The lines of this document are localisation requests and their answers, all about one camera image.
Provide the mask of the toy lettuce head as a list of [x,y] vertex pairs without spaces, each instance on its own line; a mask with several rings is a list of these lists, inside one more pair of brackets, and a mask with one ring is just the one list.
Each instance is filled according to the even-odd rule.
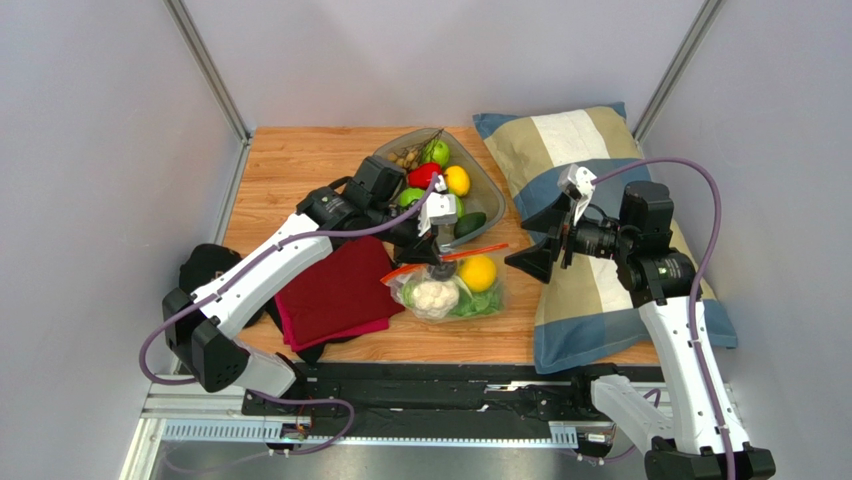
[[[412,287],[416,284],[428,280],[415,280],[409,281],[405,283],[402,287],[400,287],[395,293],[395,299],[399,301],[405,308],[410,310],[413,314],[414,312],[407,306],[407,297],[408,293]],[[443,321],[455,321],[459,319],[465,318],[473,318],[473,317],[482,317],[496,314],[503,310],[503,296],[502,292],[497,287],[491,287],[487,291],[481,293],[472,293],[467,289],[466,285],[457,277],[453,277],[451,280],[454,282],[460,290],[460,299],[458,305],[450,311],[450,313],[439,320],[429,320],[433,322],[443,322]]]

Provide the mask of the dark purple toy fruit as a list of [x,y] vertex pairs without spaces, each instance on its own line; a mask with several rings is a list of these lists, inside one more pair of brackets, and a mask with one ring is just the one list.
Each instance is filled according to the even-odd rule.
[[448,281],[456,274],[458,263],[456,261],[442,262],[439,265],[430,265],[427,269],[429,277],[435,281]]

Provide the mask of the white toy cauliflower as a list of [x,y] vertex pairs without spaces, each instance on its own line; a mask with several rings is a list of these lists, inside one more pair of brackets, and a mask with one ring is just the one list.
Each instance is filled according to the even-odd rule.
[[454,309],[460,299],[459,287],[452,281],[422,281],[408,293],[407,306],[423,319],[439,320]]

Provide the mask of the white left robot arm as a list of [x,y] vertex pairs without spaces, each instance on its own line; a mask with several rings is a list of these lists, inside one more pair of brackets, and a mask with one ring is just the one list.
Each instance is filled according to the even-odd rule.
[[146,363],[149,347],[163,335],[189,370],[188,384],[208,393],[236,385],[282,397],[297,380],[294,367],[237,336],[288,283],[328,257],[335,244],[362,237],[394,244],[403,261],[439,263],[437,225],[454,219],[456,203],[442,173],[431,173],[421,198],[393,214],[390,205],[405,177],[395,163],[368,156],[354,175],[312,190],[274,234],[235,266],[190,293],[170,291],[162,300],[164,321],[139,353],[143,373],[154,383],[168,384]]

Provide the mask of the clear orange-zip plastic bag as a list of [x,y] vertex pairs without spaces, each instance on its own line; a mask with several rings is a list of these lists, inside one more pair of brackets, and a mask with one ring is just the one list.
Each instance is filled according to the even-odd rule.
[[507,307],[506,243],[447,254],[437,265],[408,264],[381,279],[415,317],[447,323],[497,315]]

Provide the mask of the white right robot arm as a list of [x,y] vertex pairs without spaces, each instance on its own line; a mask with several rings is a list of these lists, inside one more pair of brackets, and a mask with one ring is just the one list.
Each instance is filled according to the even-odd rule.
[[642,452],[649,479],[769,479],[770,450],[752,445],[736,418],[709,344],[700,280],[692,260],[671,245],[674,203],[666,186],[628,183],[617,218],[589,220],[591,187],[564,187],[522,228],[543,234],[506,264],[546,283],[576,254],[612,260],[660,361],[670,415],[618,374],[590,384],[594,408]]

